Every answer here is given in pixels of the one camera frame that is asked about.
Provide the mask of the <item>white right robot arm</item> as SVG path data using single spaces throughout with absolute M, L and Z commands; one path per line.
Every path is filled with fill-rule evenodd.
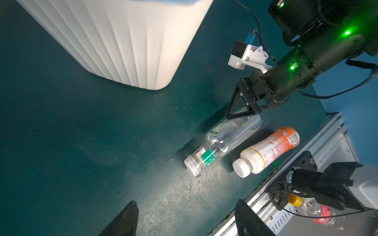
M 268 13 L 280 26 L 283 41 L 292 50 L 274 66 L 265 45 L 253 45 L 261 36 L 256 29 L 244 42 L 236 42 L 228 64 L 254 72 L 241 79 L 226 112 L 228 120 L 245 118 L 279 107 L 294 91 L 304 92 L 323 72 L 340 62 L 367 69 L 365 85 L 378 73 L 373 63 L 358 61 L 367 53 L 378 54 L 377 1 L 272 1 Z M 310 151 L 304 151 L 267 187 L 272 205 L 284 212 L 290 204 L 294 216 L 341 229 L 346 216 L 378 208 L 378 168 L 354 162 L 336 162 L 319 172 Z

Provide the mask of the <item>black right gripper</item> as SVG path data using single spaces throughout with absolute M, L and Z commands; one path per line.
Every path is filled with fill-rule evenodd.
M 295 47 L 267 73 L 256 70 L 236 85 L 225 117 L 233 120 L 281 106 L 295 90 L 307 87 L 320 75 L 314 60 Z

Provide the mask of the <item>orange white label bottle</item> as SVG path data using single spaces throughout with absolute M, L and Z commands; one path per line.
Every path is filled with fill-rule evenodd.
M 285 152 L 300 144 L 300 136 L 293 128 L 281 127 L 266 139 L 248 147 L 232 163 L 234 172 L 241 178 L 259 174 Z

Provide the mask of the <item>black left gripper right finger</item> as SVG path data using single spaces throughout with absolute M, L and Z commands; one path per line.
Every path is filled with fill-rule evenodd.
M 238 200 L 234 214 L 238 236 L 275 236 L 242 199 Z

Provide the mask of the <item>clear green cap water bottle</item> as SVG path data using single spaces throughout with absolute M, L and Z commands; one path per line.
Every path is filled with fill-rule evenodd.
M 203 144 L 184 160 L 185 166 L 192 176 L 198 177 L 204 168 L 242 144 L 261 125 L 260 115 L 224 119 L 207 132 Z

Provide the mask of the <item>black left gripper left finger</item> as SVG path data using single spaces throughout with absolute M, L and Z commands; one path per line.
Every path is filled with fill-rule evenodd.
M 99 236 L 135 236 L 138 216 L 139 209 L 136 201 L 130 201 Z

